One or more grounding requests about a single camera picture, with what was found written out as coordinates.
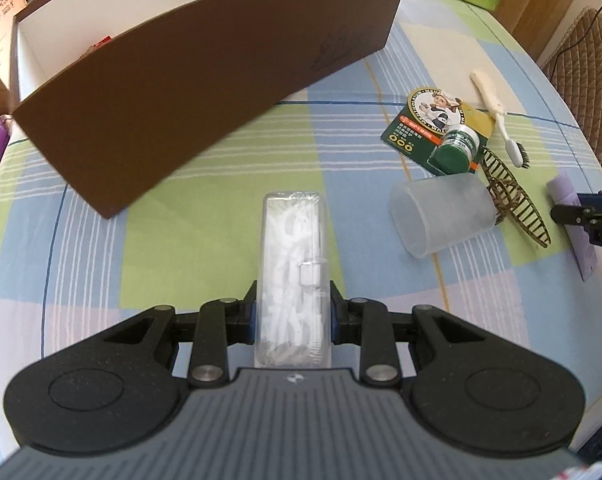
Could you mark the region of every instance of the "brown cushioned chair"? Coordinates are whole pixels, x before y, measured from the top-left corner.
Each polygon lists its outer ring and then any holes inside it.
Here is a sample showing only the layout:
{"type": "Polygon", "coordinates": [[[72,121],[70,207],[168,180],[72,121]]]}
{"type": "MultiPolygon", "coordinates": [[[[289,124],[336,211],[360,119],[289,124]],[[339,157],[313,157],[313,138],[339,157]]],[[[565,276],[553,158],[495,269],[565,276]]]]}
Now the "brown cushioned chair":
{"type": "MultiPolygon", "coordinates": [[[[550,76],[556,55],[583,37],[595,9],[586,7],[543,67],[550,76]]],[[[602,14],[575,48],[561,54],[552,84],[567,103],[602,166],[602,14]]]]}

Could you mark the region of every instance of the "jar lid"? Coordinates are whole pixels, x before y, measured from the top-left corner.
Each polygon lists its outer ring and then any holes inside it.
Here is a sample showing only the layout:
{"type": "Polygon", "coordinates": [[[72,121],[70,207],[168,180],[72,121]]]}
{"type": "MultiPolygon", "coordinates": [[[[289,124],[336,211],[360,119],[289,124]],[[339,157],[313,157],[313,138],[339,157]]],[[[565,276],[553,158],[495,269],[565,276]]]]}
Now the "jar lid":
{"type": "Polygon", "coordinates": [[[433,153],[437,166],[447,174],[467,173],[470,161],[467,154],[452,144],[442,144],[433,153]]]}

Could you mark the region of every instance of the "frosted plastic cup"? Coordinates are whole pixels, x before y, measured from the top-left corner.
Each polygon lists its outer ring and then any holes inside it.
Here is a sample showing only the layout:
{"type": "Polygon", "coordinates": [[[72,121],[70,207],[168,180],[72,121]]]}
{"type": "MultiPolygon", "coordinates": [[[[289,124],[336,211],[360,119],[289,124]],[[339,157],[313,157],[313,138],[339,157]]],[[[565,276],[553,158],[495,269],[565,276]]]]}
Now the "frosted plastic cup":
{"type": "Polygon", "coordinates": [[[399,182],[390,211],[405,248],[417,258],[459,244],[494,227],[497,210],[472,173],[399,182]]]}

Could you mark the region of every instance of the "table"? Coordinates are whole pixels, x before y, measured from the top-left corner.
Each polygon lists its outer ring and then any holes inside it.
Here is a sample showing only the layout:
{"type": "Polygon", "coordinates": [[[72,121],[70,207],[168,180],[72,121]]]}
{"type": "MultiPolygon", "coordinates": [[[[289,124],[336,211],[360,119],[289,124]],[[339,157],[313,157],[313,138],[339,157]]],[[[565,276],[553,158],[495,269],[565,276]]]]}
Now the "table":
{"type": "MultiPolygon", "coordinates": [[[[507,160],[500,138],[490,147],[507,160]]],[[[344,296],[403,312],[434,304],[567,366],[587,394],[582,443],[602,423],[602,249],[584,283],[549,218],[545,183],[559,170],[579,192],[602,189],[596,158],[539,68],[489,13],[457,0],[402,0],[385,49],[274,106],[110,221],[29,140],[13,142],[0,168],[0,461],[16,446],[2,396],[18,370],[154,304],[184,311],[243,297],[257,277],[263,197],[297,189],[327,197],[331,278],[344,296]],[[508,131],[527,148],[532,168],[515,175],[552,244],[542,249],[506,221],[416,260],[388,196],[395,182],[426,175],[379,137],[420,86],[481,108],[476,68],[495,82],[508,131]]],[[[414,373],[399,351],[404,374],[414,373]]],[[[235,366],[251,363],[248,348],[230,355],[235,366]]],[[[356,357],[338,348],[334,365],[356,357]]],[[[176,368],[185,370],[184,352],[176,368]]]]}

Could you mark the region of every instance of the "toothbrush bristles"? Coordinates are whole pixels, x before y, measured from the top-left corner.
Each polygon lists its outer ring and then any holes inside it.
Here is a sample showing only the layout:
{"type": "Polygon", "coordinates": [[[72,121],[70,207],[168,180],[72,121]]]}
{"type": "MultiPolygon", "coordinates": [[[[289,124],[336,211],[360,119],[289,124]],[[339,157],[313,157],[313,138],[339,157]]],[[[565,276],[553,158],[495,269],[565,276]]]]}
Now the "toothbrush bristles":
{"type": "Polygon", "coordinates": [[[529,170],[530,156],[527,155],[526,149],[523,147],[523,144],[517,142],[516,145],[518,146],[518,150],[521,152],[521,158],[523,159],[523,166],[521,166],[521,168],[523,168],[524,170],[529,170]]]}

